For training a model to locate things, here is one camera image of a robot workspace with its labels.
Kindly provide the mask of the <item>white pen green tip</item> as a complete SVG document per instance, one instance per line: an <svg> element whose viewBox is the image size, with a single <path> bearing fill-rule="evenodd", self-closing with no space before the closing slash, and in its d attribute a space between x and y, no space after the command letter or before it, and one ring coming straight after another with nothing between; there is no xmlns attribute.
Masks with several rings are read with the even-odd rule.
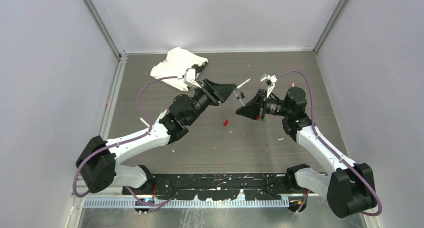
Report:
<svg viewBox="0 0 424 228"><path fill-rule="evenodd" d="M240 85L238 85L236 87L236 90L240 90L243 86L245 86L247 83L249 83L251 81L251 78L248 78L247 80L245 80L244 82L242 82Z"/></svg>

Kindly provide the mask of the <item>white pen red tip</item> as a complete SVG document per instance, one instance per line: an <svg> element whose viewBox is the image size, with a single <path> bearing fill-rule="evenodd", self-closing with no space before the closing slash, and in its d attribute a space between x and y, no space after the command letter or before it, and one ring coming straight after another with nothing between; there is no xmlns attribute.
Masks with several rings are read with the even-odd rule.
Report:
<svg viewBox="0 0 424 228"><path fill-rule="evenodd" d="M168 112L168 109L165 109L157 118L157 120L159 121L160 119L162 119Z"/></svg>

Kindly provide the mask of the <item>grey pen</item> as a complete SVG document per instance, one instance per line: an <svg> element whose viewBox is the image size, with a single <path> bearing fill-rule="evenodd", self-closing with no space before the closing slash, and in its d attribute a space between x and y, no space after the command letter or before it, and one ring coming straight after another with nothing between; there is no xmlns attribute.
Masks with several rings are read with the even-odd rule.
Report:
<svg viewBox="0 0 424 228"><path fill-rule="evenodd" d="M245 106L244 102L242 101L241 97L238 95L238 93L236 92L236 90L232 91L233 95L236 97L237 101L242 105Z"/></svg>

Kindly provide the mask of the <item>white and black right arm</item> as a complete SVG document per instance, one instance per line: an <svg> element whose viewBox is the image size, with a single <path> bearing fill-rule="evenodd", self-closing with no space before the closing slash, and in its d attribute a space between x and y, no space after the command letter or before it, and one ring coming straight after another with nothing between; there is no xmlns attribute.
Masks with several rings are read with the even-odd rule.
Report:
<svg viewBox="0 0 424 228"><path fill-rule="evenodd" d="M306 164L290 167L286 171L286 188L298 193L305 188L326 199L332 212L339 218L378 208L374 216L382 212L377 196L372 168L359 164L339 151L315 125L306 113L306 92L292 86L284 99L275 97L273 83L266 81L268 89L260 89L236 114L261 121L266 114L281 116L284 132L304 147L324 168L325 174L314 171Z"/></svg>

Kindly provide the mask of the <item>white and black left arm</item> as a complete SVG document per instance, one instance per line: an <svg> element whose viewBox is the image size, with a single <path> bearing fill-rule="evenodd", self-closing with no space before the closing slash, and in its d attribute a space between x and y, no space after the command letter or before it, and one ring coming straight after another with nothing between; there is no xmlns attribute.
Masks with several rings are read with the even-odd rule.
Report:
<svg viewBox="0 0 424 228"><path fill-rule="evenodd" d="M147 128L109 140L99 135L92 137L75 162L77 172L72 184L73 193L83 197L113 185L132 187L142 195L149 194L154 182L148 169L123 163L145 151L180 140L209 106L226 102L236 87L234 83L218 84L205 78L194 89L193 96L177 95Z"/></svg>

